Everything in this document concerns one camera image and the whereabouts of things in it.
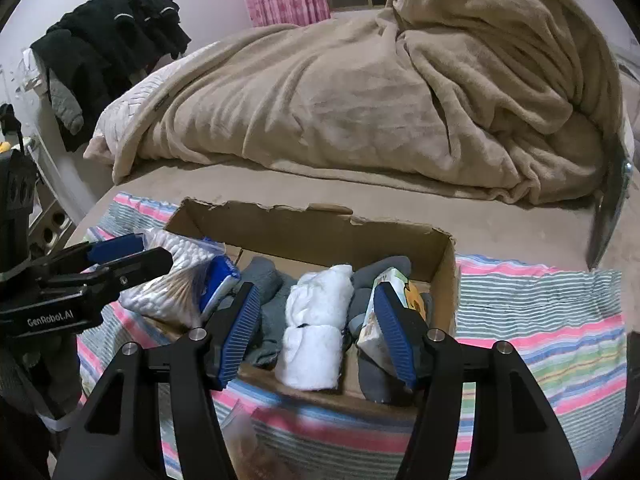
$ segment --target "striped sheet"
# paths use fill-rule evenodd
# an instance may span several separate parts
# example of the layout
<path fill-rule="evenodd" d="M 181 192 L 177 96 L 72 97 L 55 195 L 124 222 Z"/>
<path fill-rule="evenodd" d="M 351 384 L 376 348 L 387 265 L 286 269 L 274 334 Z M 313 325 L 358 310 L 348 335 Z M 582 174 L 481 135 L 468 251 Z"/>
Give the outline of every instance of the striped sheet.
<path fill-rule="evenodd" d="M 162 226 L 175 206 L 118 194 L 89 240 Z M 609 454 L 622 420 L 626 386 L 620 273 L 567 272 L 544 265 L 457 256 L 461 269 L 457 339 L 489 347 L 508 339 L 518 349 L 558 416 L 587 478 Z M 145 348 L 168 339 L 117 302 L 104 322 L 78 338 L 81 374 L 90 392 L 114 352 L 128 340 Z M 473 384 L 463 392 L 452 478 L 466 471 L 472 441 Z M 383 480 L 395 477 L 411 422 L 330 412 L 231 381 L 212 394 L 219 420 L 241 402 L 260 438 L 284 460 L 318 478 Z M 160 389 L 161 435 L 169 475 L 180 478 L 170 420 L 169 392 Z"/>

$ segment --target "rolled gray sock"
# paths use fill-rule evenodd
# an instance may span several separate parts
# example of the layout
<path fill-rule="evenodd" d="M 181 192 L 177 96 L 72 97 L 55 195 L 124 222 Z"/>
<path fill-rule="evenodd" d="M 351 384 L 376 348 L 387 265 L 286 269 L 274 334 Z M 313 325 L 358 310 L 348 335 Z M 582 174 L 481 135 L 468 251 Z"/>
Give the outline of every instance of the rolled gray sock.
<path fill-rule="evenodd" d="M 353 293 L 353 297 L 351 298 L 349 310 L 347 311 L 347 328 L 354 341 L 357 341 L 360 335 L 360 330 L 364 323 L 364 315 L 369 305 L 369 298 L 371 297 L 371 290 L 370 288 L 359 288 Z"/>
<path fill-rule="evenodd" d="M 373 281 L 389 267 L 395 267 L 407 278 L 411 276 L 411 260 L 409 258 L 406 256 L 390 256 L 356 270 L 351 278 L 353 288 L 356 290 L 363 287 L 371 288 Z"/>
<path fill-rule="evenodd" d="M 260 309 L 260 333 L 253 342 L 253 347 L 244 356 L 244 360 L 257 367 L 268 367 L 276 362 L 282 350 L 282 337 L 287 323 L 285 321 L 285 306 L 291 287 L 298 280 L 288 274 L 280 274 L 282 286 L 271 301 Z"/>
<path fill-rule="evenodd" d="M 362 350 L 358 350 L 358 382 L 365 399 L 393 406 L 410 406 L 414 393 L 380 368 Z"/>
<path fill-rule="evenodd" d="M 240 276 L 240 281 L 234 287 L 234 294 L 238 293 L 244 282 L 251 282 L 258 287 L 261 305 L 273 298 L 282 286 L 282 275 L 276 270 L 275 264 L 262 256 L 254 256 Z"/>

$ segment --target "black jacket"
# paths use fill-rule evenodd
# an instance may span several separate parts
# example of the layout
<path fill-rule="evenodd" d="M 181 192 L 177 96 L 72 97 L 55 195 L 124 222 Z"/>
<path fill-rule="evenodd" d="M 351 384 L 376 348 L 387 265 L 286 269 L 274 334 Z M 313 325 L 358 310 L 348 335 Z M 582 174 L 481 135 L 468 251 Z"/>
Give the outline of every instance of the black jacket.
<path fill-rule="evenodd" d="M 90 0 L 31 45 L 82 108 L 78 134 L 58 122 L 67 151 L 92 137 L 100 113 L 131 87 L 131 75 L 186 51 L 191 39 L 180 28 L 179 9 L 173 0 Z"/>

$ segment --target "folded white towel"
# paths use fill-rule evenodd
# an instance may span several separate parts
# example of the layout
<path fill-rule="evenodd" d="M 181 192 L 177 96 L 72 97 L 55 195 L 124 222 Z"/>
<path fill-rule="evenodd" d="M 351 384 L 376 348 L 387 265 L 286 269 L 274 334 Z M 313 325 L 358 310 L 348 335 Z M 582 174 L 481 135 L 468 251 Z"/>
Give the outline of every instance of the folded white towel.
<path fill-rule="evenodd" d="M 350 265 L 304 274 L 287 298 L 287 326 L 331 325 L 342 330 L 353 295 L 352 274 Z"/>
<path fill-rule="evenodd" d="M 276 378 L 297 390 L 337 388 L 342 333 L 335 326 L 287 328 L 275 367 Z"/>

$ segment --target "cardboard box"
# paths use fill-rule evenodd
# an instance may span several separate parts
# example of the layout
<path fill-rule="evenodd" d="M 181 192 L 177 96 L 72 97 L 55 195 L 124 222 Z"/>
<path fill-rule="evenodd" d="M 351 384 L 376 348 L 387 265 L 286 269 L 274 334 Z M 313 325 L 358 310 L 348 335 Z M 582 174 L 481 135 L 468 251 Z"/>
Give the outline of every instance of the cardboard box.
<path fill-rule="evenodd" d="M 455 332 L 459 276 L 452 237 L 426 224 L 393 219 L 364 219 L 343 206 L 311 204 L 307 209 L 264 207 L 255 203 L 208 204 L 187 198 L 166 229 L 191 238 L 209 237 L 228 245 L 228 254 L 244 269 L 256 254 L 298 278 L 310 270 L 337 264 L 353 269 L 387 256 L 404 254 L 412 261 L 412 281 L 426 282 L 433 297 L 433 325 Z M 319 404 L 327 409 L 363 415 L 415 416 L 414 410 L 364 400 L 358 387 L 357 358 L 344 360 L 337 392 L 300 392 L 277 381 L 271 371 L 242 364 L 239 379 L 266 390 Z"/>

